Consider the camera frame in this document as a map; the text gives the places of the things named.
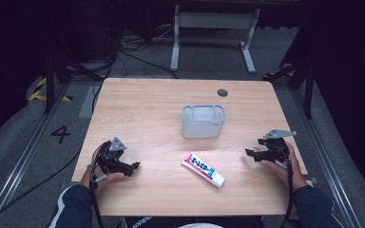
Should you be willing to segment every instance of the sleeve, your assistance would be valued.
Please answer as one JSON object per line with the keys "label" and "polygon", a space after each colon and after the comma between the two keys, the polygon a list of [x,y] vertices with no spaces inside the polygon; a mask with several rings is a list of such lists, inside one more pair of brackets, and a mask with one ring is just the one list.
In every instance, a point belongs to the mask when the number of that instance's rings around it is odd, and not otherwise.
{"label": "sleeve", "polygon": [[78,184],[65,189],[57,202],[48,228],[92,227],[92,199],[88,188]]}
{"label": "sleeve", "polygon": [[295,192],[295,206],[298,209],[301,228],[343,227],[334,217],[334,202],[321,190],[304,186]]}

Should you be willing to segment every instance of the wooden table top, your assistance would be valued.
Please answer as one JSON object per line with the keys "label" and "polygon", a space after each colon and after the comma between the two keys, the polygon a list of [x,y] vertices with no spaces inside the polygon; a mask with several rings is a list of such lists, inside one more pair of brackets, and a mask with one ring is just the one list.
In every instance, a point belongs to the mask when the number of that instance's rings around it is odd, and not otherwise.
{"label": "wooden table top", "polygon": [[[217,94],[221,88],[226,97]],[[224,106],[226,121],[218,138],[183,137],[182,109],[192,104]],[[118,137],[127,146],[120,161],[141,165],[132,177],[100,192],[104,216],[284,214],[283,182],[244,150],[265,150],[258,138],[272,128],[290,130],[267,82],[106,79],[72,180],[81,179],[100,144]],[[307,174],[294,138],[285,140]],[[191,151],[226,178],[221,188],[181,165]]]}

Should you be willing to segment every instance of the toothpaste tube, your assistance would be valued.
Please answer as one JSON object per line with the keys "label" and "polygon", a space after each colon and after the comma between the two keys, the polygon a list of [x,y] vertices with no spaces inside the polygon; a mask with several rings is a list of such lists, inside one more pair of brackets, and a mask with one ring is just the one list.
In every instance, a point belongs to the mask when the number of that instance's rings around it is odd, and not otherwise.
{"label": "toothpaste tube", "polygon": [[219,188],[221,188],[226,180],[224,176],[203,162],[203,160],[192,151],[188,157],[182,161],[182,164]]}

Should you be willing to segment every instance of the warning tape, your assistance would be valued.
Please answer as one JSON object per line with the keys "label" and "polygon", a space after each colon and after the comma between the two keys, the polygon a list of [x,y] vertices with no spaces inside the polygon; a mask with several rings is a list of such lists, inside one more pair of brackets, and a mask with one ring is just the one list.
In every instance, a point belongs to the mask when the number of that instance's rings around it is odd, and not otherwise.
{"label": "warning tape", "polygon": [[[37,86],[34,88],[34,91],[32,92],[29,100],[38,100],[38,101],[46,101],[47,100],[47,96],[44,95],[39,95],[41,89],[43,88],[43,86],[46,84],[47,81],[47,76],[43,75],[43,77],[41,77],[40,82],[38,82]],[[63,102],[71,102],[73,101],[73,97],[70,96],[65,96],[62,99]]]}

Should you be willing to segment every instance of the black pants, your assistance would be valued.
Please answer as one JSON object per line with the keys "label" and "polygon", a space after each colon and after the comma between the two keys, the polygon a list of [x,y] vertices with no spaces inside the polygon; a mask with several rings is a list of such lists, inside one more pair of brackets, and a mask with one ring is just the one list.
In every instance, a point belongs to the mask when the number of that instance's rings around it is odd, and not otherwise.
{"label": "black pants", "polygon": [[248,217],[125,217],[127,228],[176,228],[203,222],[223,228],[263,228],[261,216]]}

